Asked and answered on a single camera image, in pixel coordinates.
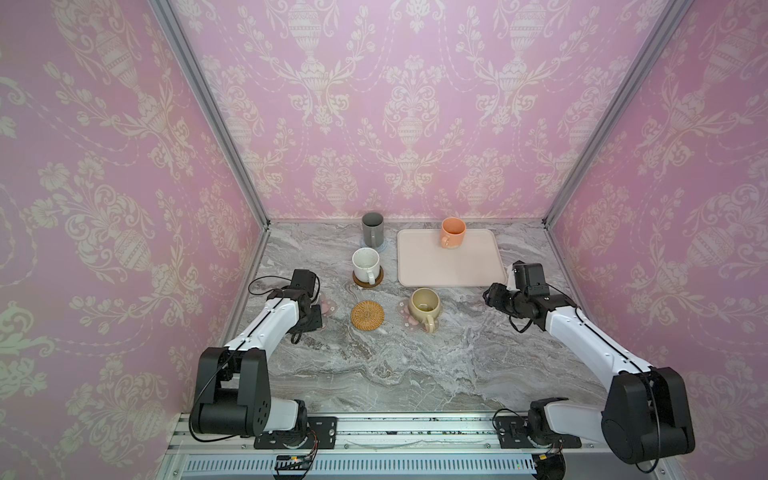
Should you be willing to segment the pink flower coaster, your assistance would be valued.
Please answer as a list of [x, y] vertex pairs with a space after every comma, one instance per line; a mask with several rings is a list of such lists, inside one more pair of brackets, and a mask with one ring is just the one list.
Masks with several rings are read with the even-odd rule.
[[334, 300], [327, 298], [325, 296], [322, 296], [319, 299], [319, 305], [321, 307], [321, 313], [324, 317], [333, 316], [338, 310], [337, 303]]
[[403, 300], [399, 302], [398, 310], [406, 327], [420, 327], [427, 333], [435, 333], [440, 326], [439, 317], [443, 313], [443, 305], [438, 303], [435, 309], [428, 311], [419, 307], [411, 310], [410, 301]]

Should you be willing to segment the brown round wooden coaster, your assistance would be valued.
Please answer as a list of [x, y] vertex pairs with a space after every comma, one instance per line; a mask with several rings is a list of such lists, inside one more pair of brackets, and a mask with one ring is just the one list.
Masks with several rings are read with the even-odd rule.
[[352, 280], [353, 282], [362, 289], [372, 289], [380, 285], [385, 277], [385, 272], [383, 269], [379, 271], [379, 275], [375, 278], [374, 283], [371, 284], [368, 281], [362, 281], [360, 280], [355, 274], [352, 274]]

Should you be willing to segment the white speckled mug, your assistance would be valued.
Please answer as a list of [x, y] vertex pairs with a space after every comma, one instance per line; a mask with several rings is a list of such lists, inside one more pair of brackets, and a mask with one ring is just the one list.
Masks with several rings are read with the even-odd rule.
[[379, 253], [369, 247], [359, 248], [352, 255], [352, 264], [354, 274], [362, 281], [374, 283], [379, 275], [380, 256]]

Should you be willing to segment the woven rattan round coaster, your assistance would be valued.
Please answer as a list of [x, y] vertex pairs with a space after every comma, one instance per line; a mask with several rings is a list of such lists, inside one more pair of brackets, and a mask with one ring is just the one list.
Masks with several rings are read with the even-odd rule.
[[379, 328], [385, 320], [383, 307], [374, 301], [366, 300], [356, 304], [350, 313], [351, 324], [361, 331]]

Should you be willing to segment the grey ceramic mug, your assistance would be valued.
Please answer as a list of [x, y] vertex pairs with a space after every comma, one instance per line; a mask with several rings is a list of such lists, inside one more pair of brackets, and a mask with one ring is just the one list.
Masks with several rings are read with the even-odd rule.
[[368, 212], [362, 216], [364, 244], [379, 249], [384, 243], [384, 217], [379, 212]]

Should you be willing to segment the beige glazed round mug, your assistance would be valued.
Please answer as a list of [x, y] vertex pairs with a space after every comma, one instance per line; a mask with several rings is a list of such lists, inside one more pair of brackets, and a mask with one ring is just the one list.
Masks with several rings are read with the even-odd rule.
[[428, 333], [435, 333], [438, 317], [442, 312], [439, 295], [430, 288], [415, 290], [408, 304], [410, 315], [417, 320]]

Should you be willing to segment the orange ceramic mug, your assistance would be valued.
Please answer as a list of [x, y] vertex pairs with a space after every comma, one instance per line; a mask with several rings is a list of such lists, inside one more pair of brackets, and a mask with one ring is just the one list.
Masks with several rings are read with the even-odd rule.
[[457, 217], [449, 217], [441, 224], [440, 246], [444, 249], [456, 249], [463, 243], [467, 227], [465, 222]]

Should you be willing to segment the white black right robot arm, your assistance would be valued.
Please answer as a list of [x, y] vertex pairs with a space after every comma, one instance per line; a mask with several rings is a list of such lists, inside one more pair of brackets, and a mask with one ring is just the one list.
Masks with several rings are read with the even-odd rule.
[[510, 321], [522, 319], [559, 340], [606, 389], [602, 407], [563, 397], [532, 402], [527, 423], [535, 443], [547, 445], [555, 436], [570, 435], [603, 443], [617, 458], [635, 465], [695, 450], [687, 390], [677, 371], [632, 354], [561, 292], [529, 296], [494, 283], [483, 300]]

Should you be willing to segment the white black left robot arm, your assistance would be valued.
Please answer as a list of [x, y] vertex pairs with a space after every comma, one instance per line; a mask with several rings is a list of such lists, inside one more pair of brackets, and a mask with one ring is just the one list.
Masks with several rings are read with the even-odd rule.
[[268, 360], [286, 335], [296, 343], [321, 326], [321, 307], [304, 289], [272, 291], [261, 313], [221, 347], [209, 347], [198, 362], [189, 429], [199, 441], [214, 435], [257, 438], [274, 434], [290, 446], [308, 435], [305, 403], [271, 393]]

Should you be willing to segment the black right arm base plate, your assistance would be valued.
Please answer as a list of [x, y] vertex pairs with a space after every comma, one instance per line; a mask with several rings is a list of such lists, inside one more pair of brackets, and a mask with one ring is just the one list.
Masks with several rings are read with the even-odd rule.
[[572, 435], [545, 434], [543, 439], [534, 439], [526, 421], [514, 415], [500, 415], [491, 420], [502, 449], [579, 449], [582, 442]]

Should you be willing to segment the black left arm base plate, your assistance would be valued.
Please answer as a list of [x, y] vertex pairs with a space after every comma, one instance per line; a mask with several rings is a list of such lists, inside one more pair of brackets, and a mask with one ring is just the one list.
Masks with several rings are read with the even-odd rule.
[[304, 433], [299, 431], [265, 432], [254, 440], [256, 450], [332, 450], [336, 444], [338, 418], [334, 416], [310, 416]]

